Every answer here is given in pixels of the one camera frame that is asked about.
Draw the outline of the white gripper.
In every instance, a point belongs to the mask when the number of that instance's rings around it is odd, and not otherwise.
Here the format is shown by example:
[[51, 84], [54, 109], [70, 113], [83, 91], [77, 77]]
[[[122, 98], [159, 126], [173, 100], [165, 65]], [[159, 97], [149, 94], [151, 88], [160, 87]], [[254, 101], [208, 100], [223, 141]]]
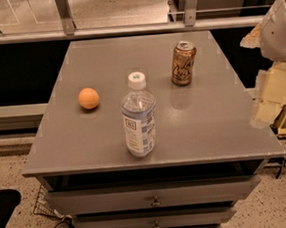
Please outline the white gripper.
[[268, 71], [258, 71], [255, 85], [251, 125], [265, 128], [286, 105], [286, 0], [275, 0], [262, 25], [254, 26], [239, 45], [248, 49], [261, 47], [262, 56], [274, 61]]

